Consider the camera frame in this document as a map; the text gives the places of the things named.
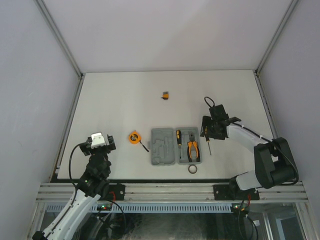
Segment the grey plastic tool case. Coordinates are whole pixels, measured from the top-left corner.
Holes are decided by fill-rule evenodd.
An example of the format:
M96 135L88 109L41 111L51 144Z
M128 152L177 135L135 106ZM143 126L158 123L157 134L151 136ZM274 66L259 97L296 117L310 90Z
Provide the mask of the grey plastic tool case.
M179 148L177 144L177 130L182 133L182 159L179 157ZM193 132L195 140L198 143L200 152L200 162L193 160L189 162L187 149L189 141L189 132ZM151 130L151 140L148 143L151 151L151 164L153 166L169 166L174 164L180 165L197 165L203 162L200 134L197 127L178 127L178 128L153 128Z

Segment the orange black pliers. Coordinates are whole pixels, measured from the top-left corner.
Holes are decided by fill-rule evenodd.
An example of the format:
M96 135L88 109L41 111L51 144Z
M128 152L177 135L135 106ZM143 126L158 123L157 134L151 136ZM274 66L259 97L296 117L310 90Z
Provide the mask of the orange black pliers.
M189 132L189 141L187 142L187 157L190 163L193 160L198 163L201 161L198 142L196 141L194 133L191 131Z

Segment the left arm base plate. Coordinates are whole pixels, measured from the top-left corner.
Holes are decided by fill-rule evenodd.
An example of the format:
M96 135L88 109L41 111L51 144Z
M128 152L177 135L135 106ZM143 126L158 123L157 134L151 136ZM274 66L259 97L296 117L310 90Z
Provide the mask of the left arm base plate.
M126 186L124 184L107 184L103 187L101 191L101 201L111 200L123 201L125 198Z

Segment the screwdriver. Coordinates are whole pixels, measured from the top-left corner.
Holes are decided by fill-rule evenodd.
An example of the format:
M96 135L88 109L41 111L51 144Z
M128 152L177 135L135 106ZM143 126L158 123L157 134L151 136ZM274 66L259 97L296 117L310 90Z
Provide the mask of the screwdriver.
M179 149L179 158L182 159L182 132L180 129L176 131L176 140Z
M208 150L209 150L209 154L212 155L212 151L211 151L211 146L210 146L210 138L209 138L209 133L208 133L208 127L205 127L204 130L204 136L208 145Z

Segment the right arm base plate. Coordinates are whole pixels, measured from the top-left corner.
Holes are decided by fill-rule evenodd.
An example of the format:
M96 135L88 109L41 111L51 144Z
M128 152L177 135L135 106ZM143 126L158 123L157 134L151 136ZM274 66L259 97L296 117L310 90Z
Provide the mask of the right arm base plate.
M228 184L215 184L213 185L214 199L217 201L257 201L260 199L258 190L255 188L248 190L240 190L239 188L232 189Z

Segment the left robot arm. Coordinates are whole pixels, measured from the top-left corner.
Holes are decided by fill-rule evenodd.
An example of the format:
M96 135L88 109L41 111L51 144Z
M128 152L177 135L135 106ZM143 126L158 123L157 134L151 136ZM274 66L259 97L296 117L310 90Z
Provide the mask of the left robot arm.
M72 157L80 148L89 160L84 173L75 182L72 177ZM111 162L108 154L116 149L113 136L104 137L101 132L93 133L85 142L77 144L71 151L68 161L69 180L74 187L74 192L57 215L57 217L44 230L36 231L33 240L70 240L83 221L89 210L98 200L109 196Z

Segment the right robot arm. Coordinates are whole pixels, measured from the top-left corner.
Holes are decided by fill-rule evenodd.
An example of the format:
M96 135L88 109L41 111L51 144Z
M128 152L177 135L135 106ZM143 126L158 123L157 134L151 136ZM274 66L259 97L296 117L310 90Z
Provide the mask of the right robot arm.
M209 113L202 118L200 136L207 140L231 139L253 154L254 169L230 179L228 199L246 199L260 188L291 186L299 181L299 172L285 138L267 139L244 126L240 118L229 117L221 104L210 106Z

